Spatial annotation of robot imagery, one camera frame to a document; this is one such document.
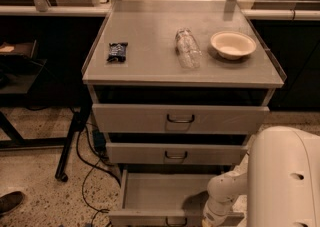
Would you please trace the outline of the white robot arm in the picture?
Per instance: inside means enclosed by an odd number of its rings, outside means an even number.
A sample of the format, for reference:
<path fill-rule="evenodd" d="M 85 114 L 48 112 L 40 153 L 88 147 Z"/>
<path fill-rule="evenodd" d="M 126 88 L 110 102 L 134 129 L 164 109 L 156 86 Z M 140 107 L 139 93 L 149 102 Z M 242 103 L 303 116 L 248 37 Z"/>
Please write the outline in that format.
<path fill-rule="evenodd" d="M 247 227 L 320 227 L 320 136 L 275 126 L 258 134 L 245 173 L 213 177 L 203 227 L 225 223 L 247 196 Z"/>

